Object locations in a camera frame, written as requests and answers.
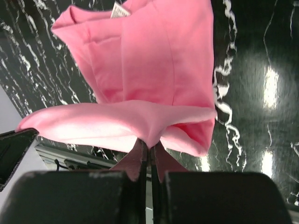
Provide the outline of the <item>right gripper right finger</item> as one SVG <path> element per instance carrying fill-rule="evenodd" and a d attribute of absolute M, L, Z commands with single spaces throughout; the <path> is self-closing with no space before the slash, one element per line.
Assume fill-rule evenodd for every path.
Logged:
<path fill-rule="evenodd" d="M 254 172 L 192 172 L 161 143 L 150 150 L 156 224 L 289 224 L 275 183 Z"/>

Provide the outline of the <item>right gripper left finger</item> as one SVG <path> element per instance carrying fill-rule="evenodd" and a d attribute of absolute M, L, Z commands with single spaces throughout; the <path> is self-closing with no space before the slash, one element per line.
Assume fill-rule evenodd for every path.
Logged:
<path fill-rule="evenodd" d="M 35 171 L 12 187 L 3 224 L 143 224 L 147 147 L 133 149 L 110 170 Z"/>

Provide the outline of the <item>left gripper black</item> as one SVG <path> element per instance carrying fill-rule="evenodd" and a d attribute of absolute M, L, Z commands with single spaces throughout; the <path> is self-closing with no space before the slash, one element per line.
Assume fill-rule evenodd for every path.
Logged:
<path fill-rule="evenodd" d="M 10 131 L 0 135 L 0 190 L 2 191 L 38 135 L 35 129 Z"/>

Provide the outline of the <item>pink t shirt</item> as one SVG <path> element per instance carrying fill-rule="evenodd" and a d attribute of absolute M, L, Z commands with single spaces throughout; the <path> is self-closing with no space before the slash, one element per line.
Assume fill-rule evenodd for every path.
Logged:
<path fill-rule="evenodd" d="M 148 147 L 207 154 L 213 135 L 213 10 L 208 0 L 128 0 L 129 16 L 70 6 L 51 30 L 68 47 L 96 103 L 25 117 L 49 140 L 129 152 Z"/>

